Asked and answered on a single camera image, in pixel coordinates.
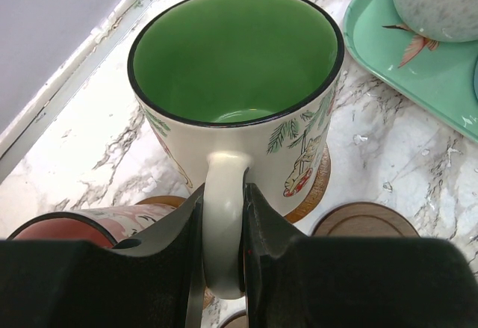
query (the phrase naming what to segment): mint green tray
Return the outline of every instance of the mint green tray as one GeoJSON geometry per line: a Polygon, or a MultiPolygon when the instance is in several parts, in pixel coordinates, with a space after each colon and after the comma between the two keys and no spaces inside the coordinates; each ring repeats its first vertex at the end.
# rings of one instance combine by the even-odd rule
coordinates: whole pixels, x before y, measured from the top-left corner
{"type": "Polygon", "coordinates": [[[478,142],[478,99],[473,89],[478,41],[428,43],[399,68],[415,34],[383,26],[401,22],[392,0],[353,0],[344,20],[347,49],[366,70],[478,142]]]}

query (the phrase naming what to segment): round coaster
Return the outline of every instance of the round coaster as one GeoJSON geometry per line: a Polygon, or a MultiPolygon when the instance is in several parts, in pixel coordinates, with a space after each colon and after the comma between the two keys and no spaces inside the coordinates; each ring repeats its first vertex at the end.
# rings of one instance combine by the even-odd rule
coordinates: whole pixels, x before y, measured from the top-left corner
{"type": "Polygon", "coordinates": [[[186,199],[179,196],[153,196],[142,199],[137,205],[154,205],[159,203],[178,208],[184,201],[186,201],[186,199]]]}
{"type": "Polygon", "coordinates": [[[211,293],[211,291],[209,291],[209,288],[206,287],[206,289],[204,290],[204,301],[202,302],[202,309],[208,308],[213,298],[213,294],[211,293]]]}
{"type": "Polygon", "coordinates": [[[313,236],[418,237],[412,224],[394,210],[371,202],[355,202],[329,212],[313,236]]]}
{"type": "Polygon", "coordinates": [[[247,317],[240,315],[232,318],[229,322],[221,326],[221,328],[247,328],[247,317]]]}
{"type": "Polygon", "coordinates": [[[323,150],[322,158],[320,159],[319,169],[314,184],[312,185],[312,189],[300,205],[298,205],[292,212],[285,215],[285,218],[290,223],[296,223],[298,220],[303,219],[317,207],[326,192],[327,185],[329,184],[331,169],[332,165],[330,161],[329,147],[326,145],[323,150]]]}

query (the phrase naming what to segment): white mug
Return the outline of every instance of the white mug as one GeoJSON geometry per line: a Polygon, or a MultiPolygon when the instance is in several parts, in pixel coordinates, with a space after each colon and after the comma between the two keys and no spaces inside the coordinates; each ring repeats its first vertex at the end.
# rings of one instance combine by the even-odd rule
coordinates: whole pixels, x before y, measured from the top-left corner
{"type": "Polygon", "coordinates": [[[306,198],[326,144],[344,41],[307,0],[186,0],[153,19],[128,77],[192,192],[205,182],[206,284],[241,296],[243,184],[281,215],[306,198]]]}
{"type": "Polygon", "coordinates": [[[415,33],[442,42],[478,40],[478,0],[394,0],[415,33]]]}

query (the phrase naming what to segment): ceramic mug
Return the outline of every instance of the ceramic mug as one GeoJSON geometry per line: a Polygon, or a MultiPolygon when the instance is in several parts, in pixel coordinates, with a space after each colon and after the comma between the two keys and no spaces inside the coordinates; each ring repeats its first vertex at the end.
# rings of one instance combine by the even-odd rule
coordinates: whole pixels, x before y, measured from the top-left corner
{"type": "Polygon", "coordinates": [[[151,197],[133,206],[49,212],[21,225],[8,240],[86,240],[112,248],[178,208],[181,197],[151,197]]]}
{"type": "Polygon", "coordinates": [[[478,0],[394,0],[415,33],[443,42],[478,40],[478,0]]]}
{"type": "Polygon", "coordinates": [[[186,0],[156,16],[128,77],[190,191],[205,182],[206,284],[239,289],[243,183],[281,215],[310,191],[326,144],[344,41],[307,0],[186,0]]]}

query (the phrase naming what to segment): white marble surface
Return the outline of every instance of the white marble surface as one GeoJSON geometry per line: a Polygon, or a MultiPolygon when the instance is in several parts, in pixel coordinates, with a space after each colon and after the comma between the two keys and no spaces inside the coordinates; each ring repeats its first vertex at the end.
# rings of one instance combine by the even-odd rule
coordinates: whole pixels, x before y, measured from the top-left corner
{"type": "MultiPolygon", "coordinates": [[[[140,113],[126,76],[137,32],[181,0],[154,0],[15,170],[0,185],[0,237],[47,211],[128,205],[186,195],[140,113]]],[[[350,0],[312,0],[342,23],[350,0]]],[[[424,236],[456,244],[478,275],[478,145],[437,121],[350,57],[328,145],[332,176],[319,206],[297,225],[310,232],[328,210],[354,201],[388,205],[424,236]]],[[[244,308],[215,301],[204,327],[244,308]]]]}

